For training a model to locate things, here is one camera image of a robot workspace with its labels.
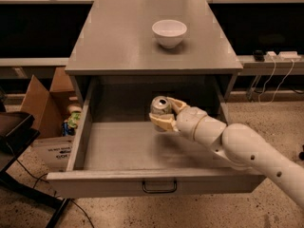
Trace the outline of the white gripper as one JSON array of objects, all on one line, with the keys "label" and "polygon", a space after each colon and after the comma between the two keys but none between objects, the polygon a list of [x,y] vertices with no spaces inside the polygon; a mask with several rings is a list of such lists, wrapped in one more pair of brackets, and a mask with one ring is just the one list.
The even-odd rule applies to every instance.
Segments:
[{"label": "white gripper", "polygon": [[173,114],[149,114],[150,121],[164,131],[175,131],[191,141],[194,140],[196,128],[200,121],[208,114],[197,107],[188,107],[184,101],[168,97],[169,112],[176,113],[177,119]]}]

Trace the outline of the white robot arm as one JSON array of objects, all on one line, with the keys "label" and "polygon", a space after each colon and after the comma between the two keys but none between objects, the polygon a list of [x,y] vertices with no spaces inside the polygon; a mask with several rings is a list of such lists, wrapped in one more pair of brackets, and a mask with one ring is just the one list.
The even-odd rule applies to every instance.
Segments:
[{"label": "white robot arm", "polygon": [[223,123],[200,108],[164,96],[152,100],[149,118],[158,128],[180,133],[237,170],[255,169],[304,207],[304,168],[278,152],[249,126]]}]

